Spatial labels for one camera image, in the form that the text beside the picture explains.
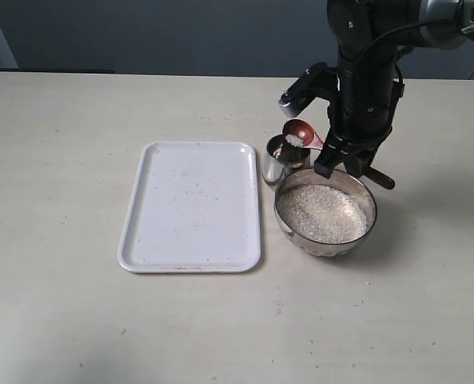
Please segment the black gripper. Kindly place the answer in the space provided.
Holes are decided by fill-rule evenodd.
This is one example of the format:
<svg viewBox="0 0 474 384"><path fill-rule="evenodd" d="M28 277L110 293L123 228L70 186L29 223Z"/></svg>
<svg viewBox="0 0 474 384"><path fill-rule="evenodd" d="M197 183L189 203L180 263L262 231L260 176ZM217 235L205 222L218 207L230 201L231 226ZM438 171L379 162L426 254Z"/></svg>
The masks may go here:
<svg viewBox="0 0 474 384"><path fill-rule="evenodd" d="M402 79L397 75L397 48L371 49L361 58L344 47L337 62L338 95L330 103L330 129L314 170L330 178L348 154L346 172L355 178L376 178L372 161L376 149L391 133L396 106L403 96Z"/></svg>

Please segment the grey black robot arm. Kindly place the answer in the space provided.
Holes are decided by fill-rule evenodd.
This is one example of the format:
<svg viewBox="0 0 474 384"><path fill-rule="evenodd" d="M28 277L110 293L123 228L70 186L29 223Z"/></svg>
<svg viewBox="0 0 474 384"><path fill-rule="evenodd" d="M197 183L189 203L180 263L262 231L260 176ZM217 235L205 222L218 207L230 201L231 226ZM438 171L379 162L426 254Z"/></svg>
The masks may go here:
<svg viewBox="0 0 474 384"><path fill-rule="evenodd" d="M474 41L474 1L330 1L338 64L321 75L329 132L315 171L329 178L339 164L364 175L392 131L404 92L400 46L453 50Z"/></svg>

